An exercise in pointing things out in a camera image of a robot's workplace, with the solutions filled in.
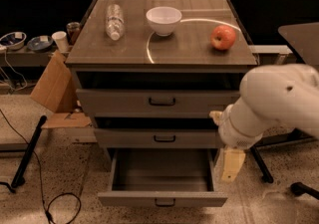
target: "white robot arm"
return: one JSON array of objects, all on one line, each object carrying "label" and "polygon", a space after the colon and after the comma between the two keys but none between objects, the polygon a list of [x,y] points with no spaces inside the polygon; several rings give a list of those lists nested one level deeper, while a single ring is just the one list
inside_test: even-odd
[{"label": "white robot arm", "polygon": [[303,64],[255,68],[242,79],[240,95],[224,112],[209,114],[226,144],[223,180],[235,178],[243,150],[271,127],[283,123],[319,138],[319,74],[314,68]]}]

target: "concrete floor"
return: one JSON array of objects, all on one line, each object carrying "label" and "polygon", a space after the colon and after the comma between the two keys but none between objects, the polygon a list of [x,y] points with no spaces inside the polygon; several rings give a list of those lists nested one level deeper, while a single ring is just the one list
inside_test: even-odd
[{"label": "concrete floor", "polygon": [[[28,140],[45,108],[32,101],[29,92],[7,95],[0,91],[0,109],[11,124]],[[23,142],[0,115],[0,144]],[[261,181],[261,172],[248,153],[235,182],[218,181],[215,188],[228,196],[221,208],[131,208],[105,207],[97,193],[105,191],[109,173],[103,152],[94,142],[78,143],[62,128],[43,130],[36,146],[41,161],[45,205],[63,192],[78,195],[81,211],[73,223],[319,223],[319,203],[309,195],[295,197],[291,183],[319,189],[319,141],[305,140],[260,148],[274,183]],[[0,181],[11,183],[22,153],[0,153]],[[48,223],[41,199],[39,164],[34,156],[25,172],[25,184],[16,194],[0,186],[0,223]],[[52,203],[50,212],[56,223],[68,222],[78,207],[74,197],[64,196]]]}]

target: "red apple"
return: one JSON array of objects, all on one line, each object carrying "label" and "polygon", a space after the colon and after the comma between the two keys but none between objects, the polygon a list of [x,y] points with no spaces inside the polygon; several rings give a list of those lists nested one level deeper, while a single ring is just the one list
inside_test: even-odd
[{"label": "red apple", "polygon": [[219,51],[228,50],[236,40],[236,32],[228,25],[219,25],[214,28],[210,35],[210,43]]}]

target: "drawer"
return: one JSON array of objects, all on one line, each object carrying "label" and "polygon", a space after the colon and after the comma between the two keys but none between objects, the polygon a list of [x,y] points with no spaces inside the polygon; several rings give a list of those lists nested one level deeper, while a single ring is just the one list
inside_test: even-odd
[{"label": "drawer", "polygon": [[213,187],[217,154],[207,149],[118,149],[107,191],[99,199],[106,206],[222,206],[226,196]]},{"label": "drawer", "polygon": [[239,98],[238,91],[77,90],[84,112],[94,116],[208,117]]},{"label": "drawer", "polygon": [[221,148],[211,118],[96,117],[95,136],[102,148]]}]

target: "small bowl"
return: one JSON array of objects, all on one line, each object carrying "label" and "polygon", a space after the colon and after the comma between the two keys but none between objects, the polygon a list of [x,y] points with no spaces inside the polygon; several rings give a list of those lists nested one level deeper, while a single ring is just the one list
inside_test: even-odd
[{"label": "small bowl", "polygon": [[49,51],[53,45],[53,39],[50,36],[40,36],[32,38],[28,44],[27,47],[31,51],[34,51],[36,53],[43,53],[46,51]]},{"label": "small bowl", "polygon": [[150,27],[162,37],[169,36],[181,20],[181,12],[175,8],[158,6],[147,12]]},{"label": "small bowl", "polygon": [[0,45],[9,50],[19,50],[24,46],[27,35],[23,32],[12,32],[0,38]]}]

